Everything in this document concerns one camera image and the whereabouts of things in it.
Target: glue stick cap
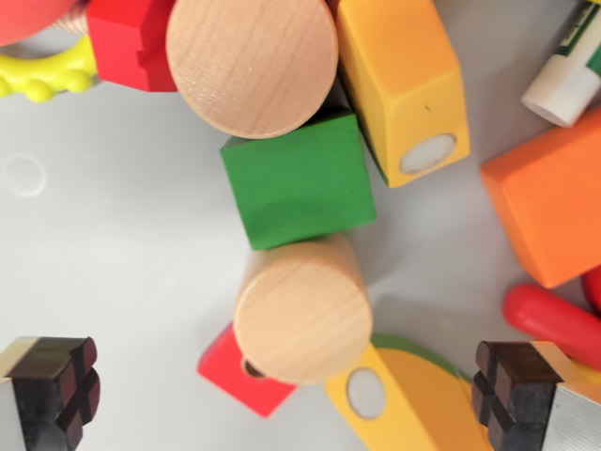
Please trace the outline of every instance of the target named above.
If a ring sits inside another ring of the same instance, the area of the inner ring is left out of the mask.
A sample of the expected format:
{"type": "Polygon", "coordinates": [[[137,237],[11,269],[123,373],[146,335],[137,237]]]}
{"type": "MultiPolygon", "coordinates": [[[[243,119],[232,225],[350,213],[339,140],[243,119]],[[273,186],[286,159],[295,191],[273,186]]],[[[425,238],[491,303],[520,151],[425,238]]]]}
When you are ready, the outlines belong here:
{"type": "Polygon", "coordinates": [[[572,127],[601,87],[601,77],[555,54],[532,82],[522,103],[560,127],[572,127]]]}

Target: yellow rubber teething ring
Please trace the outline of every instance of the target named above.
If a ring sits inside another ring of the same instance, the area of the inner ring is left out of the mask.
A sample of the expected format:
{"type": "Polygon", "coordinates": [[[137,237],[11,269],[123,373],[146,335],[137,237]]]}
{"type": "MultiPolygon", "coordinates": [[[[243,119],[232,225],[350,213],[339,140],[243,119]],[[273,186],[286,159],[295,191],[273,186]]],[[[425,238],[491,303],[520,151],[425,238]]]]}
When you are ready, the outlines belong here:
{"type": "Polygon", "coordinates": [[[65,52],[40,59],[0,54],[0,98],[21,92],[30,101],[48,101],[60,91],[86,91],[96,74],[89,37],[81,38],[65,52]]]}

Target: green cube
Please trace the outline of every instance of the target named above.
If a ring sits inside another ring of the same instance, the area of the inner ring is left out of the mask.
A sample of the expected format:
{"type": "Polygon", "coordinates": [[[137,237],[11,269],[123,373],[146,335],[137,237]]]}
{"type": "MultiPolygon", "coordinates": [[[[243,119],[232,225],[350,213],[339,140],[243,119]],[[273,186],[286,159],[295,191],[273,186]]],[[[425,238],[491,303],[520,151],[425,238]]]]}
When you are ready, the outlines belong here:
{"type": "Polygon", "coordinates": [[[231,138],[222,157],[255,250],[376,219],[357,118],[349,112],[277,138],[231,138]]]}

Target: beige wooden toy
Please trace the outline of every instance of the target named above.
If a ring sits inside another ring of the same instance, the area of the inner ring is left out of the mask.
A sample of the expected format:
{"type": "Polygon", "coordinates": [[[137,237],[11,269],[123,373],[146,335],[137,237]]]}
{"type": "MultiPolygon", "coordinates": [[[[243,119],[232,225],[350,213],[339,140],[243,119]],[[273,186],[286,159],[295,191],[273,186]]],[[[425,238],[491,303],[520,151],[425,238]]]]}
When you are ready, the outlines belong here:
{"type": "Polygon", "coordinates": [[[268,138],[321,106],[338,43],[324,0],[178,0],[167,54],[196,114],[223,132],[268,138]]]}
{"type": "Polygon", "coordinates": [[[359,361],[372,326],[344,236],[254,253],[234,330],[242,353],[261,373],[290,383],[323,381],[359,361]]]}

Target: white table surface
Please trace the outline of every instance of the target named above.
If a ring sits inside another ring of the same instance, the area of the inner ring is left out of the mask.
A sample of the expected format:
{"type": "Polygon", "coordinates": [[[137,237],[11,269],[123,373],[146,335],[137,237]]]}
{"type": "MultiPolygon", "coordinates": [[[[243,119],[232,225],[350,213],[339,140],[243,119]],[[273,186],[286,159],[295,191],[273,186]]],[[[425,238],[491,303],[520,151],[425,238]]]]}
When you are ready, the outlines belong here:
{"type": "MultiPolygon", "coordinates": [[[[396,190],[369,161],[378,220],[351,237],[376,330],[473,372],[480,340],[525,336],[501,301],[529,280],[478,167],[548,127],[519,97],[578,2],[437,4],[464,68],[473,155],[396,190]]],[[[18,335],[95,338],[102,396],[78,449],[364,449],[318,386],[265,421],[195,374],[249,252],[224,134],[178,94],[108,83],[42,105],[12,96],[0,118],[0,348],[18,335]]],[[[559,292],[581,303],[577,281],[559,292]]]]}

